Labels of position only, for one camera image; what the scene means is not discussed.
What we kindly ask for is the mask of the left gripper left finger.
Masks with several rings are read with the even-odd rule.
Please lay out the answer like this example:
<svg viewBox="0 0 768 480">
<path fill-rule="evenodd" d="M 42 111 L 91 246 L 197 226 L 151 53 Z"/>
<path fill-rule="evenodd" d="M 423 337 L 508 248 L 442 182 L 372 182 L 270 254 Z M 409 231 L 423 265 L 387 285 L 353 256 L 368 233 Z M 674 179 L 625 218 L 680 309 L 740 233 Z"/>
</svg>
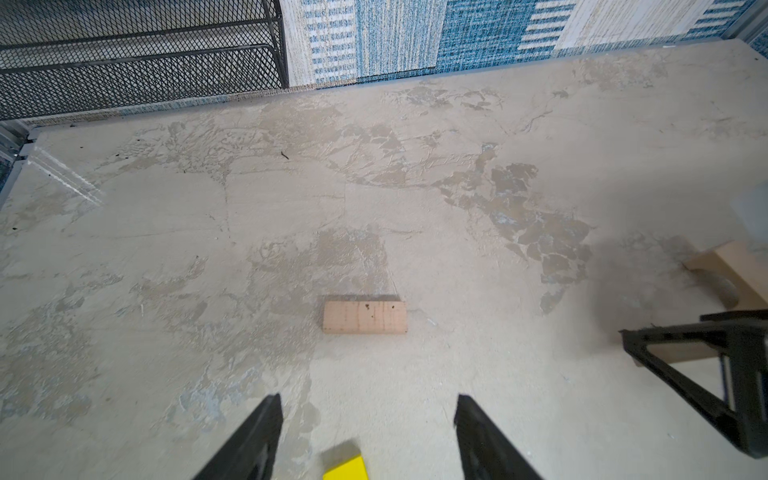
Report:
<svg viewBox="0 0 768 480">
<path fill-rule="evenodd" d="M 194 480 L 269 480 L 283 425 L 281 396 L 266 396 Z"/>
</svg>

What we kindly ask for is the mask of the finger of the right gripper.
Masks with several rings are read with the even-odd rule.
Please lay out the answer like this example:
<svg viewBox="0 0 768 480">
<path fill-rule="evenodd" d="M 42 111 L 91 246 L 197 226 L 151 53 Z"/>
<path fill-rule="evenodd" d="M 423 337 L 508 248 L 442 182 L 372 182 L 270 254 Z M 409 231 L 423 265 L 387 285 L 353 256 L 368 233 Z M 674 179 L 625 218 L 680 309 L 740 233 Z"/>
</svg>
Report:
<svg viewBox="0 0 768 480">
<path fill-rule="evenodd" d="M 741 453 L 767 457 L 767 311 L 705 314 L 694 323 L 620 332 L 624 351 Z M 703 342 L 718 358 L 666 364 L 651 344 Z"/>
</svg>

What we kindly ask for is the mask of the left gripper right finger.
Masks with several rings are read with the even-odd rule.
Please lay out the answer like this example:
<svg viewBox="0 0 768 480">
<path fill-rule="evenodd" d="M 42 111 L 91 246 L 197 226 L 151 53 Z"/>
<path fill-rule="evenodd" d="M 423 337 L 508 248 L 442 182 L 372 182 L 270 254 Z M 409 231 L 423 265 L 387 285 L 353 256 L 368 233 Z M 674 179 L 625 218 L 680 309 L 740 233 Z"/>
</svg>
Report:
<svg viewBox="0 0 768 480">
<path fill-rule="evenodd" d="M 454 427 L 466 480 L 542 480 L 471 396 L 458 395 Z"/>
</svg>

